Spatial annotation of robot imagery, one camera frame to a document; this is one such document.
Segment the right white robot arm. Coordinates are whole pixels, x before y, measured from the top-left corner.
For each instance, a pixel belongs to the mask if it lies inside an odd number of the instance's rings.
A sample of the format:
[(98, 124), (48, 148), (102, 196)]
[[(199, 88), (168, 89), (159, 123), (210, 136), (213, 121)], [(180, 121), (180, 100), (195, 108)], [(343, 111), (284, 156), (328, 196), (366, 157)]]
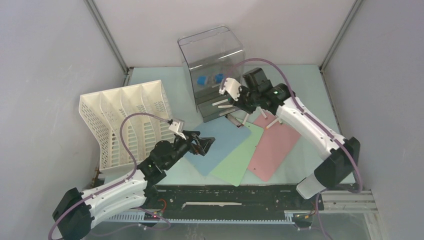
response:
[(226, 77), (220, 84), (220, 94), (228, 94), (230, 104), (246, 113), (261, 108), (283, 120), (308, 140), (322, 159), (322, 163), (300, 181), (291, 194), (290, 201), (295, 208), (304, 209), (312, 197), (336, 187), (350, 174), (354, 174), (357, 184), (352, 192), (363, 189), (358, 170), (361, 144), (355, 137), (347, 139), (334, 132), (305, 107), (287, 81), (273, 85), (262, 68), (248, 71), (243, 79), (245, 85)]

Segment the teal cap marker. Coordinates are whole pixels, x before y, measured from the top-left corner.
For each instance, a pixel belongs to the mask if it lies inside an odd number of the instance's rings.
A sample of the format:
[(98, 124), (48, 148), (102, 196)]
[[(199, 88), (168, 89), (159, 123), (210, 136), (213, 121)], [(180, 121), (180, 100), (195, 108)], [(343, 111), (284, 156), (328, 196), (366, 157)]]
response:
[(223, 99), (223, 100), (220, 100), (220, 101), (216, 101), (216, 102), (212, 103), (211, 105), (212, 106), (218, 106), (218, 105), (223, 104), (223, 103), (226, 103), (228, 101), (229, 100), (226, 98), (226, 99)]

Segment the blue eraser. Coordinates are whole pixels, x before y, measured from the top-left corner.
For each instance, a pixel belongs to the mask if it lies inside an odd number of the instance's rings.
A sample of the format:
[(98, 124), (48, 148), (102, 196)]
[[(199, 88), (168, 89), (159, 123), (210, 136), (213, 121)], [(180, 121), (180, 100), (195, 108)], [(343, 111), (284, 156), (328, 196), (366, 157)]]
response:
[(206, 86), (206, 85), (208, 84), (208, 81), (209, 81), (209, 77), (208, 77), (208, 76), (206, 76), (206, 75), (201, 75), (201, 76), (199, 76), (199, 77), (197, 78), (196, 83), (197, 83), (199, 86)]
[(224, 77), (225, 77), (225, 76), (224, 76), (222, 73), (216, 74), (216, 75), (214, 76), (214, 82), (215, 82), (216, 84), (220, 84), (220, 83), (223, 81)]

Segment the dark red cap marker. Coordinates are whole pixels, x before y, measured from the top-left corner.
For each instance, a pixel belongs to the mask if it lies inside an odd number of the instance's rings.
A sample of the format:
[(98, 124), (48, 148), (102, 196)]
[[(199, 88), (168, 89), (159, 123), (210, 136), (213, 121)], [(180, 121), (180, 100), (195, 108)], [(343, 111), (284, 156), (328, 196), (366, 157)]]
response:
[(250, 114), (246, 114), (246, 115), (245, 115), (245, 117), (244, 117), (244, 119), (243, 119), (243, 121), (242, 121), (242, 123), (241, 123), (241, 126), (242, 126), (242, 127), (244, 127), (244, 126), (245, 126), (245, 124), (246, 124), (246, 122), (247, 122), (247, 120), (248, 120), (249, 116), (250, 116)]

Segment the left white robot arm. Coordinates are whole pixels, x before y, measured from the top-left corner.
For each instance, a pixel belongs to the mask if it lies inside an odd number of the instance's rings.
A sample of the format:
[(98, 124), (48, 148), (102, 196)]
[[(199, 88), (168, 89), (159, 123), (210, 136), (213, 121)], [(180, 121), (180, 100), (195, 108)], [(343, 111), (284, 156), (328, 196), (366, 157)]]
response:
[(199, 131), (183, 131), (173, 142), (161, 140), (149, 156), (130, 172), (92, 189), (69, 189), (52, 213), (53, 230), (63, 240), (81, 240), (99, 223), (129, 209), (153, 208), (158, 202), (155, 185), (185, 154), (205, 156), (216, 140)]

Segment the clear plastic drawer box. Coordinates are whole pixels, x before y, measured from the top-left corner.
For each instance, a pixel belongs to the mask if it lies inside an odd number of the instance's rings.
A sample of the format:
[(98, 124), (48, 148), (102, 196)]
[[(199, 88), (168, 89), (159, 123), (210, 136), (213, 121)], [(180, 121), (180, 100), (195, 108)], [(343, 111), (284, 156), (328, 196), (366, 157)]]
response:
[[(215, 83), (214, 76), (240, 81), (243, 67), (234, 67), (245, 60), (245, 49), (233, 31), (226, 25), (217, 26), (177, 40), (184, 66), (186, 80), (191, 84), (192, 99), (202, 121), (207, 123), (235, 111), (231, 108), (218, 108), (228, 102), (212, 106), (212, 103), (227, 99), (219, 93), (221, 83)], [(208, 76), (205, 86), (197, 84), (199, 76)]]

